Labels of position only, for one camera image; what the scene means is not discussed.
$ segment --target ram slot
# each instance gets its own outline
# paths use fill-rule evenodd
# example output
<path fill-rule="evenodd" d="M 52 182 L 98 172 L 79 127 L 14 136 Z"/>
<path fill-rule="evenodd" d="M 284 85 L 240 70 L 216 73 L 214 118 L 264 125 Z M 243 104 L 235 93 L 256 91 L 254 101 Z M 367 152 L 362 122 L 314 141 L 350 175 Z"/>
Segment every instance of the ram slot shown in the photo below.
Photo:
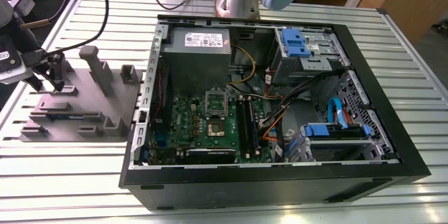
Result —
<path fill-rule="evenodd" d="M 260 155 L 258 139 L 258 124 L 251 99 L 242 99 L 236 103 L 238 133 L 240 138 L 240 152 L 244 158 Z"/>
<path fill-rule="evenodd" d="M 255 155 L 260 155 L 260 143 L 259 143 L 259 137 L 258 137 L 258 123 L 255 120 L 255 111 L 254 111 L 254 105 L 252 100 L 247 101 L 247 109 L 248 109 L 248 126 L 247 131 L 250 133 L 250 150 L 251 153 Z"/>
<path fill-rule="evenodd" d="M 248 150 L 248 134 L 246 130 L 244 101 L 239 99 L 236 102 L 236 121 L 238 121 L 238 137 L 240 140 L 242 158 L 251 158 Z"/>

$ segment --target slotted metal work surface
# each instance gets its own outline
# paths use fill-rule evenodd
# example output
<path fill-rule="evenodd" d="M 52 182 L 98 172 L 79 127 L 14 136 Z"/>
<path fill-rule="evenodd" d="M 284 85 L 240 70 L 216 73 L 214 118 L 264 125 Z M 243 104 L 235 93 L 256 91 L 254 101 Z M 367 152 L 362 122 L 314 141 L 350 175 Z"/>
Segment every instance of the slotted metal work surface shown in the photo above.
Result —
<path fill-rule="evenodd" d="M 182 0 L 162 0 L 175 5 Z M 91 38 L 103 0 L 72 0 L 46 41 L 47 50 Z M 92 45 L 111 68 L 146 69 L 159 14 L 212 16 L 214 0 L 167 12 L 155 0 L 111 0 L 106 31 Z M 387 15 L 374 9 L 291 5 L 262 18 L 347 25 L 398 111 L 432 176 L 387 188 L 354 203 L 210 210 L 148 211 L 119 188 L 126 143 L 23 143 L 20 129 L 39 101 L 19 84 L 0 114 L 0 221 L 104 223 L 440 223 L 448 220 L 448 104 L 435 79 Z M 79 50 L 67 52 L 87 68 Z"/>

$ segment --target gray 3d printed holder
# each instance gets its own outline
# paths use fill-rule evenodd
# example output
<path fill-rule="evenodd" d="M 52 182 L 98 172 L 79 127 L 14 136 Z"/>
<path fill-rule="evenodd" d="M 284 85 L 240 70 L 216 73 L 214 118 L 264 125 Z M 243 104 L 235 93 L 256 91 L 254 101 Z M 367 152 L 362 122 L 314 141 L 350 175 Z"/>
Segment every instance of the gray 3d printed holder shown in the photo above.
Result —
<path fill-rule="evenodd" d="M 111 70 L 98 58 L 98 48 L 84 46 L 80 58 L 88 69 L 66 73 L 59 93 L 42 95 L 22 130 L 24 142 L 124 142 L 140 92 L 142 71 L 134 65 Z"/>

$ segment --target green motherboard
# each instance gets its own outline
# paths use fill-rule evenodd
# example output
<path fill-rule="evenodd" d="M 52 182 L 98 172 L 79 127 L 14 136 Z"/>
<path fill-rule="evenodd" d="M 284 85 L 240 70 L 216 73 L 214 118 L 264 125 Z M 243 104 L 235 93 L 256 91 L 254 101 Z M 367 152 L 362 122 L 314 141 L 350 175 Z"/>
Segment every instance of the green motherboard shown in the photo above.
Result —
<path fill-rule="evenodd" d="M 236 150 L 236 163 L 272 162 L 272 150 L 268 143 L 260 145 L 259 155 L 248 156 L 240 152 L 238 102 L 236 98 L 228 98 L 226 104 L 223 98 L 210 96 L 208 104 L 206 104 L 206 97 L 175 97 L 167 147 L 227 148 Z M 227 106 L 227 116 L 207 117 L 206 106 L 214 111 L 223 110 Z M 255 119 L 259 121 L 264 118 L 262 100 L 254 99 L 252 107 Z"/>

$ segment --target motherboard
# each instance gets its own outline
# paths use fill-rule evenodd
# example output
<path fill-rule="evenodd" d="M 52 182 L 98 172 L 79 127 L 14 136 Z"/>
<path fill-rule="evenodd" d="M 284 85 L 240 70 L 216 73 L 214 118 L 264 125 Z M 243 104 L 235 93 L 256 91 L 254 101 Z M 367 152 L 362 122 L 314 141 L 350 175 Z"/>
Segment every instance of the motherboard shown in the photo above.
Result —
<path fill-rule="evenodd" d="M 202 156 L 200 163 L 207 162 L 203 156 L 224 157 L 219 163 L 271 163 L 271 146 L 258 134 L 264 118 L 262 100 L 210 92 L 198 97 L 175 96 L 170 130 L 155 132 L 151 141 L 158 147 L 156 152 L 150 151 L 150 156 L 158 156 L 154 161 L 176 165 L 190 155 Z"/>

